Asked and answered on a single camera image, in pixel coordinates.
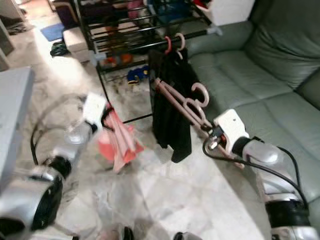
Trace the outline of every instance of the white box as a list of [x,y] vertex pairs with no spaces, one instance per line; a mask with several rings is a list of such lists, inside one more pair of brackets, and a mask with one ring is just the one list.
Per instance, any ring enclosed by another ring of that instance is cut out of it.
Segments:
[[72,56],[83,63],[90,60],[88,46],[80,27],[74,27],[63,32],[66,48]]
[[208,9],[200,10],[217,26],[246,21],[255,0],[212,0]]

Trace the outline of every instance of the red cloth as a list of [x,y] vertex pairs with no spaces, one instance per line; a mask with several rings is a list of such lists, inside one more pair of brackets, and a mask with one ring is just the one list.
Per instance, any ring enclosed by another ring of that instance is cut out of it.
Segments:
[[[128,2],[127,8],[130,9],[136,9],[139,7],[142,7],[144,5],[143,0],[136,0],[136,1],[130,1]],[[135,19],[139,17],[139,10],[136,11],[128,11],[128,16],[130,19]]]
[[207,6],[201,0],[193,0],[195,5],[208,9]]
[[114,131],[103,130],[98,139],[99,151],[108,161],[113,163],[113,170],[119,172],[144,148],[134,137],[134,127],[124,125],[115,110],[112,110],[105,118],[104,124],[113,128]]

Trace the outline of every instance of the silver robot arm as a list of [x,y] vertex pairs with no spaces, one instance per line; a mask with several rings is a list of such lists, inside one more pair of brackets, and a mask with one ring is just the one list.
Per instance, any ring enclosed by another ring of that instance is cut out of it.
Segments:
[[65,179],[99,128],[106,100],[90,93],[83,118],[65,133],[50,157],[24,175],[12,174],[0,192],[0,239],[24,240],[53,224]]
[[[250,139],[245,125],[235,110],[230,109],[214,119],[224,139],[224,149],[230,156],[239,156],[248,163],[268,168],[294,183],[286,166],[283,152],[276,146]],[[292,184],[277,175],[253,168],[262,184],[261,195],[271,225],[273,240],[319,240],[317,231],[309,222],[308,203]]]

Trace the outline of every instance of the sofa cushion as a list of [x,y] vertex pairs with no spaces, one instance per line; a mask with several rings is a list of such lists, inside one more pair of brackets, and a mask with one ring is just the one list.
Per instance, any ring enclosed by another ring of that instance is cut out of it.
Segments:
[[[201,21],[187,22],[181,25],[180,32],[184,35],[198,32],[203,28]],[[190,38],[186,41],[188,55],[192,57],[197,54],[218,53],[222,51],[235,51],[244,48],[253,33],[253,25],[250,21],[237,22],[219,27],[222,35],[216,33]]]
[[319,9],[319,0],[273,0],[246,52],[276,78],[298,87],[320,67]]
[[285,83],[251,61],[244,51],[202,53],[190,63],[210,93],[208,118],[214,118],[228,108],[291,91]]
[[254,25],[258,25],[266,16],[272,2],[273,0],[255,0],[249,21]]
[[320,69],[307,79],[297,92],[320,110]]
[[[250,136],[289,150],[308,201],[320,196],[320,111],[291,92],[235,108]],[[294,168],[286,156],[290,173]]]

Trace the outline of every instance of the plastic hanger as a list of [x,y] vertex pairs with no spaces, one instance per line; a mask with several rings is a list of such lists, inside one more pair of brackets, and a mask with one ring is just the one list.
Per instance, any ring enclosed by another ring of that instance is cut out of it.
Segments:
[[166,41],[168,42],[168,48],[167,48],[167,50],[164,51],[164,53],[165,53],[165,54],[168,54],[168,53],[170,53],[171,50],[172,50],[172,43],[171,43],[170,37],[165,36],[164,38],[165,38]]
[[[202,130],[201,126],[204,124],[208,127],[212,127],[212,124],[207,120],[206,115],[202,110],[202,108],[206,107],[209,103],[209,93],[205,86],[199,82],[196,82],[191,87],[192,91],[198,90],[203,94],[204,101],[200,102],[198,99],[193,100],[191,98],[185,98],[172,86],[164,81],[161,81],[160,78],[155,80],[155,84],[160,92],[168,99],[168,101],[175,106],[175,108],[182,113],[196,128]],[[191,110],[189,105],[192,105],[196,109],[197,113]]]
[[185,39],[185,36],[181,33],[181,32],[178,32],[174,35],[175,37],[179,37],[181,39],[181,47],[179,47],[177,50],[176,50],[176,53],[179,55],[180,59],[183,60],[184,57],[182,56],[181,54],[181,50],[183,50],[186,46],[186,39]]

